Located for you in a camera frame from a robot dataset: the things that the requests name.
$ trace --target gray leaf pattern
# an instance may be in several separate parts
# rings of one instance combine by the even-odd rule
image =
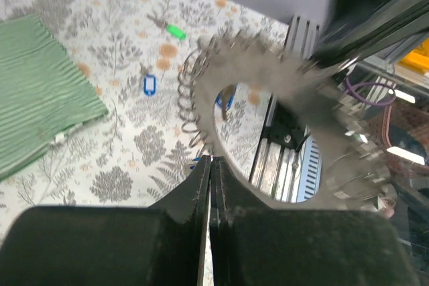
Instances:
[[[137,12],[131,0],[108,0],[107,8],[103,11],[103,19],[107,27],[119,29],[127,16]]]
[[[158,19],[167,19],[176,8],[174,0],[158,0],[152,9],[152,15]]]
[[[251,159],[256,154],[258,140],[253,134],[239,135],[235,142],[237,143],[231,149],[231,155],[239,162],[239,165],[244,166],[249,158]]]
[[[218,28],[218,34],[219,35],[234,35],[235,28],[234,28],[234,20],[228,19],[226,20],[225,24]]]
[[[112,69],[113,77],[116,77],[116,72],[127,69],[142,55],[142,51],[122,31],[112,33],[108,39],[111,46],[89,46],[88,51],[97,57],[102,67]]]
[[[110,115],[105,119],[105,122],[110,124],[107,131],[103,131],[103,135],[107,138],[103,142],[103,148],[107,150],[107,155],[113,156],[116,140],[122,141],[121,129],[125,126],[125,121],[122,116],[119,115],[116,105],[113,105],[113,110]]]
[[[276,28],[273,28],[275,26],[275,19],[270,17],[262,17],[261,19],[261,31],[269,35],[269,38],[278,42],[284,41],[284,38],[286,37],[286,33],[284,31],[279,31]]]
[[[173,88],[159,89],[153,97],[142,97],[136,100],[127,111],[129,120],[134,127],[140,127],[148,119],[165,127],[174,116],[172,109],[176,106],[177,92]]]
[[[77,37],[82,30],[91,29],[95,32],[100,31],[100,18],[95,17],[94,9],[86,6],[83,11],[74,13],[66,28],[65,38],[67,40]]]
[[[9,18],[18,18],[30,13],[37,13],[48,29],[54,33],[64,27],[72,14],[70,5],[74,0],[34,0],[31,7],[15,7]]]
[[[142,130],[139,135],[134,136],[135,147],[141,153],[141,160],[145,166],[161,159],[166,153],[166,144],[163,139],[164,132],[157,131],[153,125]]]
[[[249,11],[244,6],[240,6],[239,21],[241,23],[241,28],[243,29],[243,31],[248,31],[249,30]]]
[[[70,156],[67,159],[68,163],[74,163],[81,159],[86,159],[99,146],[98,142],[93,138],[86,140],[78,135],[69,138],[67,142],[68,150],[70,151]]]
[[[62,198],[62,204],[65,206],[75,206],[77,204],[75,194],[69,190],[67,194]]]
[[[3,191],[0,191],[0,209],[6,209],[6,204],[2,203],[4,197],[5,193]]]
[[[216,25],[214,7],[205,0],[186,0],[179,3],[180,17],[191,27]]]
[[[129,173],[115,166],[109,172],[97,174],[89,190],[100,202],[121,202],[130,199],[132,187],[133,180]]]
[[[102,155],[100,155],[96,160],[95,160],[96,164],[98,165],[98,167],[104,167],[108,162],[109,159],[107,157],[106,153],[103,153]]]
[[[183,165],[190,161],[192,152],[181,141],[176,142],[176,146],[166,155],[168,161],[162,161],[163,166],[157,170],[163,175],[164,180],[150,175],[150,178],[157,186],[157,190],[148,188],[146,190],[154,200],[159,200],[160,196],[165,196],[185,179]]]
[[[46,198],[56,200],[63,197],[68,181],[75,174],[75,168],[68,162],[69,159],[74,159],[74,152],[69,150],[68,146],[55,147],[40,159],[38,167],[44,189],[38,198],[38,204]]]
[[[26,206],[35,206],[34,194],[36,191],[34,190],[34,185],[36,184],[36,176],[32,173],[28,176],[21,175],[16,179],[16,184],[19,201],[26,204]]]
[[[137,96],[141,92],[142,79],[139,75],[132,75],[127,78],[125,86],[121,89],[121,92],[118,95],[118,102],[125,106],[125,103],[129,98]]]

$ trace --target wire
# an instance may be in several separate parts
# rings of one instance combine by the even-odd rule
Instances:
[[[304,154],[300,153],[299,154],[299,164],[298,166],[300,167],[299,171],[295,171],[294,173],[294,180],[292,181],[293,184],[295,184],[296,180],[301,178],[301,173],[302,173],[302,162],[304,162]]]
[[[391,105],[393,102],[395,102],[396,100],[396,94],[395,94],[395,88],[384,84],[384,83],[380,83],[380,82],[362,82],[362,83],[357,83],[357,84],[351,84],[350,83],[350,79],[347,76],[344,79],[344,85],[345,85],[345,94],[349,94],[350,96],[356,98],[358,101],[365,103],[369,106],[378,106],[378,107],[385,107],[385,106],[389,106]],[[357,89],[358,88],[363,88],[363,87],[373,87],[373,86],[381,86],[384,88],[388,88],[389,90],[391,90],[393,92],[392,97],[385,101],[385,102],[371,102],[370,100],[367,100],[365,97],[361,96],[360,94],[357,93]]]
[[[311,135],[310,131],[307,132],[307,134],[305,134],[305,136],[302,138],[301,142],[299,142],[299,144],[296,146],[296,150],[295,150],[296,153],[301,152],[301,149],[302,149],[304,143],[307,141],[307,139],[310,137],[310,135]]]

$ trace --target green striped cloth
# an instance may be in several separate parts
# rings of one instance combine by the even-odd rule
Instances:
[[[107,112],[36,15],[0,23],[0,180]]]

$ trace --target metal frame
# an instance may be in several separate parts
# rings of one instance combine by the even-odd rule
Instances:
[[[289,24],[284,49],[309,58],[314,51],[320,26],[295,16]],[[273,96],[265,116],[264,129],[271,126],[277,106]],[[249,181],[258,189],[282,202],[303,202],[318,190],[322,161],[311,136],[299,153],[266,138],[259,140]]]

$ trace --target metal gear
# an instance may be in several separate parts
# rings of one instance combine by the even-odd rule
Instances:
[[[237,179],[272,208],[364,209],[368,205],[365,196],[380,193],[389,171],[379,160],[382,151],[364,131],[353,98],[344,98],[330,82],[328,76],[338,68],[321,70],[260,35],[212,38],[191,73],[195,75],[191,97],[199,132],[190,145],[201,140],[211,146],[212,154],[225,157]],[[299,204],[273,200],[254,188],[231,162],[217,135],[213,107],[222,89],[240,82],[258,83],[272,92],[311,129],[325,166],[319,191],[310,200]],[[354,135],[346,136],[350,131]]]

